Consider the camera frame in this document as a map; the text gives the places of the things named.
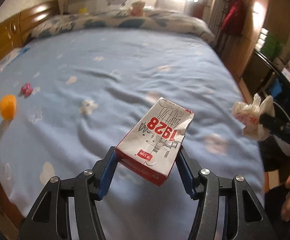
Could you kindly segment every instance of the cardboard box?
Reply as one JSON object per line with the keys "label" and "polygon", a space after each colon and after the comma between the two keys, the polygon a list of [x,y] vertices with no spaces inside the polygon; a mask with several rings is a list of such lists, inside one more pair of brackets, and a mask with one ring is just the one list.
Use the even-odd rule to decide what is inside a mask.
{"label": "cardboard box", "polygon": [[194,113],[160,98],[116,146],[119,162],[160,186],[168,178]]}

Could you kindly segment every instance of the red brand label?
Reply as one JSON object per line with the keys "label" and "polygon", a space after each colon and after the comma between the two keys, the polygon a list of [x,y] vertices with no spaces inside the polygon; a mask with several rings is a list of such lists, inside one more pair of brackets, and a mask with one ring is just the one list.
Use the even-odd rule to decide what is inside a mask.
{"label": "red brand label", "polygon": [[150,161],[153,157],[151,154],[144,152],[143,150],[140,150],[137,155],[147,161]]}

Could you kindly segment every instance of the blue bed sheet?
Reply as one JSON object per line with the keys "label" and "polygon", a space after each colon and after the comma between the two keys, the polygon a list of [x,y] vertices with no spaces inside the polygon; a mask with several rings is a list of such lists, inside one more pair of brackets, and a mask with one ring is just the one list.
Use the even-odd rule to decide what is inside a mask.
{"label": "blue bed sheet", "polygon": [[[102,28],[28,47],[0,73],[0,99],[17,95],[14,120],[0,117],[0,182],[24,216],[51,176],[67,179],[93,167],[160,96],[195,113],[183,142],[190,157],[219,176],[243,175],[263,202],[257,143],[231,115],[240,92],[201,39]],[[18,94],[27,82],[34,91],[24,98]],[[186,239],[196,207],[175,166],[157,187],[119,164],[97,203],[108,240]]]}

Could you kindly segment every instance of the plastic bag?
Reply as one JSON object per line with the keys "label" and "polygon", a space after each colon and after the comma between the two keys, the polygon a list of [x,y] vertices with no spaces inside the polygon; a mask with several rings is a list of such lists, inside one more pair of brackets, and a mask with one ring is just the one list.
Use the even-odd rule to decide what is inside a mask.
{"label": "plastic bag", "polygon": [[244,102],[237,102],[232,108],[232,115],[245,124],[242,134],[257,141],[263,141],[270,135],[270,130],[264,128],[263,125],[259,123],[260,116],[264,113],[275,117],[272,96],[266,97],[261,103],[260,96],[255,94],[251,105]]}

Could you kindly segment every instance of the stuffed toy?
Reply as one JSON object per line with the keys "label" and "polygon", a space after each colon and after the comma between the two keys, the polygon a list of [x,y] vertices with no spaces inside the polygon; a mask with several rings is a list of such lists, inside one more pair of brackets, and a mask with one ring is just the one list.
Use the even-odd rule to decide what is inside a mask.
{"label": "stuffed toy", "polygon": [[130,10],[129,15],[130,16],[143,16],[144,6],[145,6],[145,2],[143,1],[137,1],[137,2],[132,3],[133,9]]}

